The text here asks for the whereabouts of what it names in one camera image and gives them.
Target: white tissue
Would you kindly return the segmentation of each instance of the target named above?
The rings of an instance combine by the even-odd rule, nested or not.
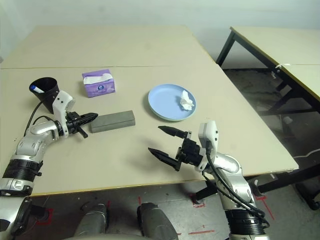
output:
[[[188,92],[186,90],[183,90],[181,94],[180,104],[183,107],[183,109],[187,111],[191,111],[192,107],[195,106],[193,104],[193,101],[189,98]]]
[[[83,79],[84,84],[96,84],[96,83],[101,83],[107,80],[112,79],[112,75],[110,73],[104,73],[102,76],[86,76]]]

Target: gray eraser block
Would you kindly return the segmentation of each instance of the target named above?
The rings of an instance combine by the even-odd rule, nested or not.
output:
[[[136,125],[136,121],[133,111],[123,111],[98,116],[90,124],[93,134],[134,125]]]

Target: gray block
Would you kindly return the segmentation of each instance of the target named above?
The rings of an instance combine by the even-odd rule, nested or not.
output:
[[[90,124],[91,132],[98,133],[136,125],[133,111],[123,111],[98,116]]]

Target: white table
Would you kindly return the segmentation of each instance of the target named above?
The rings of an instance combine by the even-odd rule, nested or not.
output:
[[[277,89],[292,89],[261,115],[320,113],[320,30],[233,26],[217,58],[222,66],[234,42],[238,42],[282,80]],[[291,98],[303,98],[312,108],[279,109]]]
[[[176,66],[208,59],[185,26],[38,26],[2,68]]]
[[[176,28],[185,31],[184,27]],[[1,71],[1,102],[7,103],[2,104],[1,109],[1,174],[38,103],[28,87],[40,77],[57,79],[60,90],[67,91],[76,99],[73,109],[79,114],[93,112],[105,115],[133,110],[136,126],[89,134],[86,139],[77,134],[53,143],[44,155],[41,168],[43,174],[34,181],[33,196],[202,180],[201,174],[195,172],[193,166],[183,164],[180,172],[175,172],[151,155],[148,147],[174,157],[182,140],[165,134],[157,127],[168,125],[191,130],[192,139],[197,141],[200,123],[208,120],[216,120],[220,133],[218,150],[236,157],[246,176],[297,169],[298,165],[287,150],[221,68],[204,53],[191,33],[185,34],[184,38],[189,38],[185,41],[193,46],[186,45],[185,51],[193,49],[197,53],[189,58],[190,62],[187,59],[175,62],[180,58],[175,53],[172,54],[175,61],[172,61],[167,56],[169,53],[165,52],[160,59],[166,63],[165,58],[168,58],[167,62],[172,64],[108,66],[115,79],[116,93],[93,98],[86,97],[81,73],[103,68],[79,65],[70,67],[72,60],[66,63],[67,67],[57,67],[58,61],[52,62],[57,64],[56,67],[43,67],[41,62],[37,66],[34,59],[37,59],[39,53],[35,51],[35,57],[31,53],[29,55],[30,62],[34,62],[33,67],[19,69],[14,64],[14,59],[18,61],[18,57],[10,56],[8,62],[4,62],[7,69]],[[162,48],[172,42],[168,36]],[[115,48],[121,49],[122,45],[126,48],[123,42],[114,44]],[[46,47],[48,52],[54,54],[53,48],[50,44]],[[167,122],[151,112],[147,102],[148,92],[154,86],[164,83],[178,84],[192,92],[197,101],[197,109],[192,117],[180,122]],[[43,114],[48,115],[48,111],[41,106],[36,116]],[[84,130],[90,133],[88,126]]]

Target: white wall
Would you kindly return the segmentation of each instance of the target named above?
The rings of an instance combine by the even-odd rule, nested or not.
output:
[[[37,25],[186,25],[216,59],[230,26],[320,28],[319,0],[1,0],[2,57]],[[225,68],[261,67],[235,46]]]

